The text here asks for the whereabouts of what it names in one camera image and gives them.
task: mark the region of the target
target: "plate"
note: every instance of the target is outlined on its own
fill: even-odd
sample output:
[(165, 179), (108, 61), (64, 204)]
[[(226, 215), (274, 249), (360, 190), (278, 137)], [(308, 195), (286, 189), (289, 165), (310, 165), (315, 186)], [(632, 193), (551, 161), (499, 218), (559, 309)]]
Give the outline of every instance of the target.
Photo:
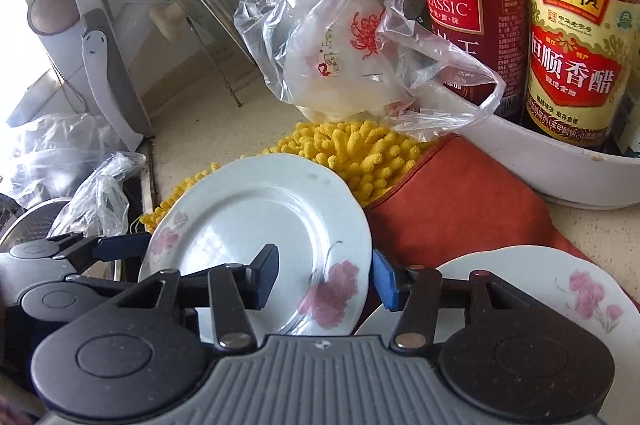
[[(438, 267), (444, 277), (462, 280), (476, 269), (503, 278), (599, 338), (616, 366), (599, 416), (609, 425), (640, 423), (640, 313), (609, 274), (591, 262), (545, 246), (470, 253)], [(380, 306), (356, 335), (380, 335), (388, 344), (400, 314)], [(463, 327), (463, 310), (440, 310), (436, 342)]]
[[(248, 264), (266, 243), (278, 247), (280, 270), (267, 305), (249, 312), (258, 342), (270, 333), (349, 335), (369, 285), (369, 224), (337, 174), (300, 156), (244, 158), (194, 185), (156, 228), (139, 277)], [(211, 342), (210, 312), (198, 314)]]

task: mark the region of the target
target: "ribbed gray panel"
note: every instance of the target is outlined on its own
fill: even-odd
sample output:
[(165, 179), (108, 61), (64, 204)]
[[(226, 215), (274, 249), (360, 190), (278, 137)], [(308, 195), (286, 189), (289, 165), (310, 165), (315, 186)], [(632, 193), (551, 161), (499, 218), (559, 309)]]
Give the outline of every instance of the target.
[[(391, 353), (378, 337), (274, 336), (257, 353), (221, 360), (188, 402), (145, 425), (506, 423), (453, 395), (426, 360)], [(49, 415), (42, 425), (70, 424)]]

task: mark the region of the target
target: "flower pattern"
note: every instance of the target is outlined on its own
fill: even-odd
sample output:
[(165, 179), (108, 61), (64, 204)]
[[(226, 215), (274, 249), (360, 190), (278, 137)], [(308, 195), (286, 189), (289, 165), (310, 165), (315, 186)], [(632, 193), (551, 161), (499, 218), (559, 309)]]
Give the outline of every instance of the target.
[(567, 304), (569, 309), (578, 313), (583, 319), (595, 318), (605, 333), (610, 333), (616, 328), (622, 316), (622, 309), (616, 304), (609, 304), (602, 310), (600, 303), (605, 297), (604, 286), (594, 281), (588, 271), (574, 271), (569, 276), (569, 290), (576, 292), (573, 305)]
[(358, 293), (359, 267), (350, 261), (337, 262), (327, 279), (309, 287), (298, 305), (301, 315), (311, 315), (322, 329), (332, 329), (345, 316), (347, 301)]
[(149, 243), (149, 252), (154, 256), (156, 261), (160, 259), (160, 255), (167, 248), (174, 248), (174, 245), (178, 242), (180, 234), (178, 230), (189, 221), (189, 217), (184, 212), (176, 212), (174, 215), (173, 226), (164, 227), (160, 232), (155, 233)]

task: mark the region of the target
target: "clear plastic bag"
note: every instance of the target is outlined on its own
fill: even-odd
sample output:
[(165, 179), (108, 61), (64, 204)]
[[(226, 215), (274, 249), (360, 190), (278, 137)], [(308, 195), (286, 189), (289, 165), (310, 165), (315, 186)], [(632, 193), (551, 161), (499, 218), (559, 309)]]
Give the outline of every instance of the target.
[[(412, 0), (241, 0), (234, 20), (271, 91), (313, 122), (366, 113), (429, 140), (490, 116), (504, 81), (407, 19), (411, 7)], [(456, 95), (445, 82), (495, 88), (476, 107), (447, 99)]]
[(73, 199), (56, 217), (48, 237), (73, 231), (86, 237), (127, 233), (129, 200), (122, 191), (122, 183), (144, 164), (144, 155), (135, 152), (116, 152), (108, 157), (78, 187)]
[(125, 150), (102, 116), (45, 115), (5, 131), (0, 148), (0, 193), (26, 209), (73, 196), (108, 155)]

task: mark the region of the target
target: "yellow chenille cloth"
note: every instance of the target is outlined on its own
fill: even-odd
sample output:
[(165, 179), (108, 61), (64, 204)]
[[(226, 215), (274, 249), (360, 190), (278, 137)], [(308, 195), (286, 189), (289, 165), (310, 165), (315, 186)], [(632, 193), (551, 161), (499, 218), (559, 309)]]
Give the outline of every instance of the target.
[[(264, 149), (261, 154), (298, 154), (329, 167), (347, 183), (364, 207), (398, 183), (434, 143), (420, 144), (372, 120), (338, 124), (299, 122), (294, 132), (279, 140), (274, 147)], [(185, 191), (219, 168), (217, 163), (212, 163), (210, 170), (185, 178), (153, 213), (140, 217), (146, 230), (156, 230), (162, 218)]]

